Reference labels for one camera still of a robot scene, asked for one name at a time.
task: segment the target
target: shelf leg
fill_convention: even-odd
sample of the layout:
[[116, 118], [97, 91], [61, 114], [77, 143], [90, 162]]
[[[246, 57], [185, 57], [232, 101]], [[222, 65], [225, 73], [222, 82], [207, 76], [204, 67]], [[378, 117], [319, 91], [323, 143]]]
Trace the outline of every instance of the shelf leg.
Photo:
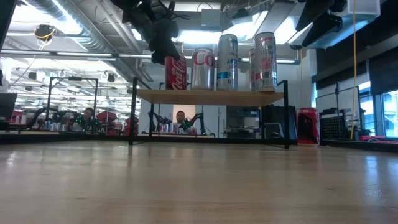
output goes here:
[[266, 139], [266, 126], [264, 125], [264, 118], [266, 114], [266, 107], [262, 106], [259, 111], [259, 124], [261, 128], [261, 140], [264, 141]]
[[132, 96], [131, 96], [131, 114], [130, 114], [130, 136], [129, 145], [132, 146], [134, 141], [134, 125], [136, 123], [136, 101], [137, 101], [137, 81], [138, 78], [132, 79]]
[[[154, 122], [154, 106], [155, 106], [155, 104], [150, 105], [149, 124], [153, 124], [153, 122]], [[152, 138], [152, 128], [149, 127], [149, 139], [151, 139], [151, 138]]]
[[290, 147], [290, 134], [289, 134], [289, 92], [287, 80], [284, 80], [284, 110], [285, 110], [285, 149]]

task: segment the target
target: window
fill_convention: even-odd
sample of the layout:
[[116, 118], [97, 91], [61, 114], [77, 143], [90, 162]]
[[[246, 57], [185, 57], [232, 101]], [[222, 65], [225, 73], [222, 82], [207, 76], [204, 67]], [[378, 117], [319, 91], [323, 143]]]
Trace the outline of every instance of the window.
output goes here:
[[373, 99], [372, 96], [362, 96], [361, 100], [361, 109], [365, 110], [364, 112], [364, 128], [366, 130], [370, 130], [370, 136], [375, 136], [375, 126], [374, 126], [374, 115], [373, 115]]
[[398, 90], [383, 94], [384, 132], [387, 137], [398, 137]]
[[383, 94], [383, 99], [384, 99], [384, 102], [388, 102], [388, 103], [392, 102], [392, 96], [389, 93]]

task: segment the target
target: silver soda can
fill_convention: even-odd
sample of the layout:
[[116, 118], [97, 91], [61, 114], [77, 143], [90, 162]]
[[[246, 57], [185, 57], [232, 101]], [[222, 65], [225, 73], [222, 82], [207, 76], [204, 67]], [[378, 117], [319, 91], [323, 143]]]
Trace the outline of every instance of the silver soda can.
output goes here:
[[192, 55], [191, 89], [214, 90], [215, 58], [209, 48], [197, 48]]
[[275, 35], [271, 32], [257, 34], [254, 38], [255, 64], [258, 71], [256, 77], [257, 91], [276, 91], [276, 42]]
[[174, 124], [173, 124], [173, 123], [170, 123], [170, 124], [169, 124], [169, 132], [170, 132], [170, 133], [173, 133], [173, 132], [174, 132]]
[[249, 51], [249, 63], [250, 63], [250, 90], [256, 91], [256, 61], [254, 59], [254, 49], [250, 49]]
[[217, 90], [238, 90], [238, 38], [222, 35], [218, 41]]

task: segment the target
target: diet coke can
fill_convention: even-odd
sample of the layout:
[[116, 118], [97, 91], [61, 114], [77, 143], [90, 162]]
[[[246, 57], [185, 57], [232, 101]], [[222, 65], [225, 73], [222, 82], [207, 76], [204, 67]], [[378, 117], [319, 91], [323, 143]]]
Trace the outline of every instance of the diet coke can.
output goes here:
[[192, 55], [191, 89], [214, 90], [213, 51], [209, 48], [197, 48]]
[[175, 42], [174, 46], [180, 53], [180, 60], [175, 60], [171, 56], [165, 58], [165, 82], [166, 90], [186, 90], [187, 89], [187, 60], [182, 53], [182, 43]]
[[217, 90], [238, 90], [238, 38], [233, 34], [218, 41]]
[[256, 75], [258, 76], [258, 73], [256, 72], [256, 61], [254, 59], [254, 49], [250, 49], [249, 51], [249, 63], [250, 63], [250, 90], [251, 91], [256, 91]]
[[256, 70], [256, 90], [276, 91], [278, 75], [276, 69], [276, 42], [271, 32], [257, 34], [254, 38]]

